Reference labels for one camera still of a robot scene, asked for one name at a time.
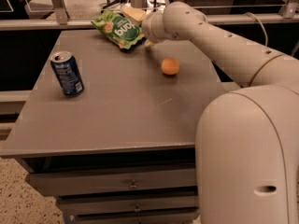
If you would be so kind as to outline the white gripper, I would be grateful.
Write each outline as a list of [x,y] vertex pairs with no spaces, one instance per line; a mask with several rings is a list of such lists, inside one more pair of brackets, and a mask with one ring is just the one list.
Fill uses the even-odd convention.
[[145,10],[130,6],[124,6],[121,12],[134,22],[142,22],[142,30],[148,39],[145,42],[145,48],[165,40],[174,40],[173,23],[175,20],[170,13],[155,11],[146,16]]

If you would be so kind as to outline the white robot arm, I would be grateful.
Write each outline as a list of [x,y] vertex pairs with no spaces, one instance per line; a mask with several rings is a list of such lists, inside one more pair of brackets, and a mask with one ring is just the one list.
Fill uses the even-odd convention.
[[299,61],[208,23],[182,3],[123,7],[153,43],[188,40],[238,84],[203,112],[195,140],[202,224],[298,224]]

